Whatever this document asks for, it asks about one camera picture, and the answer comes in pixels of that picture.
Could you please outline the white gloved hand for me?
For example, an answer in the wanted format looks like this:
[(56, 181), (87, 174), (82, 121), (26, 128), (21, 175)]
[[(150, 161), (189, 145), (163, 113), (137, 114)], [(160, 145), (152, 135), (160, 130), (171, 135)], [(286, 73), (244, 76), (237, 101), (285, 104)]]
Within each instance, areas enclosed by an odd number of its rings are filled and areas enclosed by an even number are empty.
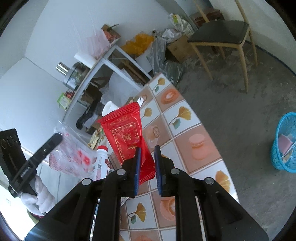
[(30, 213), (45, 216), (55, 206), (55, 197), (49, 192), (38, 175), (35, 177), (34, 187), (37, 195), (22, 193), (21, 201)]

